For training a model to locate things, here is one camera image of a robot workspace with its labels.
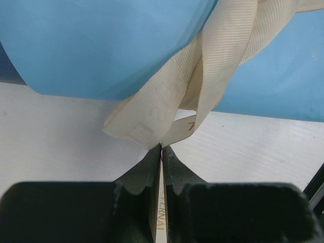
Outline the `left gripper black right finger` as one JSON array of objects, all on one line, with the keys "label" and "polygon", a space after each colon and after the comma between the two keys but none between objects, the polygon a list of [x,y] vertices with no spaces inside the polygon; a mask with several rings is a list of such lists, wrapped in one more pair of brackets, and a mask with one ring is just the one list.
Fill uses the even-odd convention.
[{"label": "left gripper black right finger", "polygon": [[289,183],[209,183],[163,149],[168,242],[318,242],[319,222]]}]

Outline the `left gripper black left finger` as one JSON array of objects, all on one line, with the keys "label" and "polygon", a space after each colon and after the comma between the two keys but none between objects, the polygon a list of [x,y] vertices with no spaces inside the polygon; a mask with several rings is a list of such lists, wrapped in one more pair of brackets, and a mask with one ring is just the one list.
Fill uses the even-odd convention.
[{"label": "left gripper black left finger", "polygon": [[1,242],[155,242],[161,147],[112,182],[19,182],[1,198]]}]

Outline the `cream printed ribbon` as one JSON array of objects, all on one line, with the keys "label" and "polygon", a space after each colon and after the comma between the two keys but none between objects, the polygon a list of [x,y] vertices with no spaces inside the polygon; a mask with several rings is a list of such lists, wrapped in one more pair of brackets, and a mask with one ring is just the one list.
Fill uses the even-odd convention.
[{"label": "cream printed ribbon", "polygon": [[217,1],[200,32],[136,93],[119,102],[103,130],[148,151],[187,139],[221,102],[237,68],[266,48],[297,14],[323,1]]}]

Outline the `pink flower bouquet blue wrap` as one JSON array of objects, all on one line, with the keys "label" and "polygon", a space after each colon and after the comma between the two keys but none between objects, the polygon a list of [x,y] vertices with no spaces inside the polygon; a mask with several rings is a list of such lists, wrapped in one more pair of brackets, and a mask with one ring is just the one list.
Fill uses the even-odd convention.
[{"label": "pink flower bouquet blue wrap", "polygon": [[[215,1],[1,1],[1,78],[122,100],[201,30]],[[232,76],[216,111],[323,121],[323,10],[297,13]]]}]

